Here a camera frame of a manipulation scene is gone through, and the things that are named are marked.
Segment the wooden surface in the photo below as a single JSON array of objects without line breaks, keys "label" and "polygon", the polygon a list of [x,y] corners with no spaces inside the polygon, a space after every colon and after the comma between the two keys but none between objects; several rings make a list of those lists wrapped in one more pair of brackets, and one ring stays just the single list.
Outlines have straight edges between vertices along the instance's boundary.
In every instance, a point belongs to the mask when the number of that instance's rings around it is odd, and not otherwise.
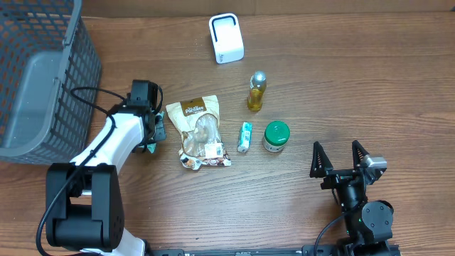
[{"label": "wooden surface", "polygon": [[450,11],[454,0],[96,0],[84,1],[91,17],[213,16],[264,14],[349,14]]},{"label": "wooden surface", "polygon": [[[158,153],[132,154],[122,169],[126,227],[153,247],[313,243],[340,210],[321,181],[309,178],[312,144],[319,140],[342,169],[352,165],[350,143],[358,139],[388,160],[368,196],[395,207],[390,242],[406,256],[455,253],[453,13],[240,17],[245,58],[225,65],[215,64],[208,18],[85,22],[103,64],[101,87],[126,94],[133,79],[152,80],[165,105],[218,95],[231,167],[184,169],[180,137],[166,118],[168,139]],[[251,113],[245,98],[255,70],[264,70],[269,84],[263,109]],[[117,99],[99,95],[97,103],[109,108]],[[280,154],[260,144],[275,119],[291,129]],[[104,120],[95,113],[91,139]],[[253,145],[240,154],[244,121],[254,124]],[[46,169],[0,165],[0,255],[37,254]],[[337,225],[322,243],[343,235]]]}]

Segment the brown label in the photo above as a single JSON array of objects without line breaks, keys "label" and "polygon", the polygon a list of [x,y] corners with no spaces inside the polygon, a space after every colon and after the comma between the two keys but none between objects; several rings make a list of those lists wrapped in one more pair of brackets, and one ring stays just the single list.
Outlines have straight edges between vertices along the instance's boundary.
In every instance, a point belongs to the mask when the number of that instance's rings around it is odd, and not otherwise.
[{"label": "brown label", "polygon": [[202,97],[195,98],[189,101],[180,102],[180,105],[182,106],[183,115],[185,117],[191,114],[207,111],[207,108],[205,108],[205,103]]}]

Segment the can label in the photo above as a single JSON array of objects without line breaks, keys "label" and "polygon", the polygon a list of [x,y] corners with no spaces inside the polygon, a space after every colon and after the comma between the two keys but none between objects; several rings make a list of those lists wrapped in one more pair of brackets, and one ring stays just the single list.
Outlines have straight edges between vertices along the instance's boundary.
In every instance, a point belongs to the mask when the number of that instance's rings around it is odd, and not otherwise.
[{"label": "can label", "polygon": [[272,144],[270,144],[269,142],[267,142],[267,140],[265,139],[265,137],[262,137],[262,145],[264,145],[264,148],[270,152],[274,152],[274,153],[277,153],[277,152],[280,152],[281,150],[283,150],[284,148],[284,145],[281,145],[281,146],[274,146]]}]

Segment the green lid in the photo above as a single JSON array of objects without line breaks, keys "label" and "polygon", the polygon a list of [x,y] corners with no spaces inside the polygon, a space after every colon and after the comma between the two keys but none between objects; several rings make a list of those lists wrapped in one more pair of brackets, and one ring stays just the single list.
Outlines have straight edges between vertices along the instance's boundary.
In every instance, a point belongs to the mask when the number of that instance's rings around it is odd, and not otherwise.
[{"label": "green lid", "polygon": [[287,124],[281,121],[273,121],[265,129],[265,139],[273,146],[283,146],[286,144],[291,131]]}]

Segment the barcode label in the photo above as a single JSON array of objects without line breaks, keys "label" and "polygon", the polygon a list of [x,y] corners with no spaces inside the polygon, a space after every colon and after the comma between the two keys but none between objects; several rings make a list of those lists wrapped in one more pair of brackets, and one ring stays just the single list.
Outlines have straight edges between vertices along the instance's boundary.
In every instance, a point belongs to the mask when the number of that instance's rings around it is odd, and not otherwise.
[{"label": "barcode label", "polygon": [[206,144],[205,157],[207,159],[223,157],[223,145],[221,143]]},{"label": "barcode label", "polygon": [[245,131],[245,141],[247,141],[247,142],[250,141],[250,135],[251,135],[250,131]]}]

